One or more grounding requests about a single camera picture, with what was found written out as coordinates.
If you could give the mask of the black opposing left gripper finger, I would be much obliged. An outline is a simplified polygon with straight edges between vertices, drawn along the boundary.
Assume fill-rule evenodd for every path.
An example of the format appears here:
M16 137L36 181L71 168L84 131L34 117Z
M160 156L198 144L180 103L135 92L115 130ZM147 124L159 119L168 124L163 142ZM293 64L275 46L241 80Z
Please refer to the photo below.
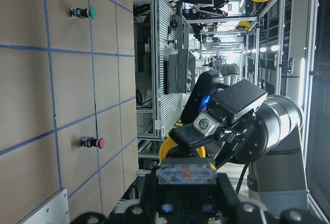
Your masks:
M192 123L173 128L170 132L170 138L178 145L180 152L192 152L201 146L218 151L219 141L214 137L214 135L204 136Z

